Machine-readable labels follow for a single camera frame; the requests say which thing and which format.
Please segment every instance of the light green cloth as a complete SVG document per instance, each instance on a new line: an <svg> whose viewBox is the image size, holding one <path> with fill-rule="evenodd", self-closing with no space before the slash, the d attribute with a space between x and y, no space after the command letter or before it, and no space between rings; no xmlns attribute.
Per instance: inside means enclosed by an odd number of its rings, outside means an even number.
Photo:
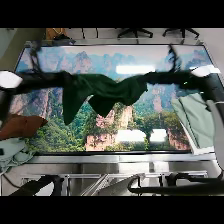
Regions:
<svg viewBox="0 0 224 224"><path fill-rule="evenodd" d="M213 146L214 122L199 93L172 100L172 106L198 148Z"/></svg>
<svg viewBox="0 0 224 224"><path fill-rule="evenodd" d="M19 138L0 141L0 148L4 151L4 155L0 155L0 168L3 173L9 167L19 166L27 162L35 153L34 151L28 151L25 141Z"/></svg>

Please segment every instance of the green cloth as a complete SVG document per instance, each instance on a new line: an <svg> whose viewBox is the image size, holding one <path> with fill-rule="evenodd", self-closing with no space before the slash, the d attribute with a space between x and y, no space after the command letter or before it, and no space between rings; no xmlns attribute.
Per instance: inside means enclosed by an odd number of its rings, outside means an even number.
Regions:
<svg viewBox="0 0 224 224"><path fill-rule="evenodd" d="M144 91L147 83L139 82L141 75L132 76L116 82L105 75L75 75L73 83L63 89L63 117L66 125L70 124L79 108L88 96L94 95L89 104L96 113L105 117L116 102L126 106L135 103Z"/></svg>
<svg viewBox="0 0 224 224"><path fill-rule="evenodd" d="M0 156L0 172L3 173L10 167L27 162L34 155L34 151L28 151L25 141L19 138L0 141L0 148L4 151L4 155Z"/></svg>
<svg viewBox="0 0 224 224"><path fill-rule="evenodd" d="M214 122L198 93L172 100L172 106L198 148L213 146Z"/></svg>

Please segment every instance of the floor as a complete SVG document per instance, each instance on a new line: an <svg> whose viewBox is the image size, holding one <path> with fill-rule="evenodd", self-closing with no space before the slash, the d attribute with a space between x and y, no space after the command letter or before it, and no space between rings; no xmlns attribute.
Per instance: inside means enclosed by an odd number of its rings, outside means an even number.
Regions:
<svg viewBox="0 0 224 224"><path fill-rule="evenodd" d="M146 28L154 33L154 38L164 38L162 33L164 28ZM224 65L222 60L224 59L224 29L223 28L195 28L200 33L200 39L204 40L208 46L211 55L214 58L215 63L224 74ZM82 39L81 28L66 29L67 35L73 39ZM120 28L98 28L99 38L116 38L118 33L121 32ZM95 28L84 28L86 38L96 38ZM167 33L167 36L180 37L178 32ZM194 38L194 35L186 32L186 37ZM13 39L14 45L17 45L17 50L21 48L24 39L20 38L18 43L17 39ZM13 67L15 65L15 56L12 61L9 60L10 54L12 54L12 48L6 50L5 54L8 54L8 62L5 68ZM4 67L4 61L0 61L0 68ZM8 177L14 182L14 184L21 184L21 177L25 174L64 174L64 173L141 173L141 172L160 172L160 171L197 171L207 170L210 177L217 177L220 173L220 168L215 160L213 161L200 161L200 162L154 162L154 163L120 163L120 164L25 164L20 167L13 168ZM87 187L92 180L77 180L73 181L72 195L79 194L85 187ZM9 195L16 190L16 188L9 185L4 178L2 178L2 191L0 195Z"/></svg>

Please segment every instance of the black chair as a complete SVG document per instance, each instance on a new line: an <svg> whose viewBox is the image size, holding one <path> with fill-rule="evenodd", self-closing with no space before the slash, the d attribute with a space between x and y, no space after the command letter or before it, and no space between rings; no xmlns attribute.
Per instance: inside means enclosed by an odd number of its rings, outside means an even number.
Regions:
<svg viewBox="0 0 224 224"><path fill-rule="evenodd" d="M117 36L117 38L120 38L121 36L123 36L123 35L125 35L125 34L127 34L127 33L131 33L131 32L133 32L133 33L135 34L135 37L136 37L136 38L138 38L138 32L147 33L147 34L150 35L150 36L149 36L150 38L153 37L153 33L152 33L152 32L150 32L150 31L148 31L148 30L145 30L145 29L143 29L143 28L128 28L127 30L121 32L121 33Z"/></svg>
<svg viewBox="0 0 224 224"><path fill-rule="evenodd" d="M185 38L185 31L186 30L189 31L189 32L191 32L191 33L193 33L193 34L195 34L196 35L196 38L198 38L198 36L199 36L199 33L196 32L195 30L193 30L192 28L168 28L163 33L163 36L165 37L167 32L174 31L174 30L180 30L181 33L182 33L182 38Z"/></svg>

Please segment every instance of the dark green cloth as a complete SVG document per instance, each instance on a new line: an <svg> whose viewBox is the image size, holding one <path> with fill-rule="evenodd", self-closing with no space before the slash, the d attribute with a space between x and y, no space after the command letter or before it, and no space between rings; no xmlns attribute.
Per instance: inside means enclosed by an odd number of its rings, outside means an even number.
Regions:
<svg viewBox="0 0 224 224"><path fill-rule="evenodd" d="M121 82L115 82L105 75L74 75L73 82L63 90L63 117L70 124L88 96L93 95L89 104L101 116L107 116L116 102L126 106L135 103L144 91L147 83L140 82L140 75L132 76Z"/></svg>

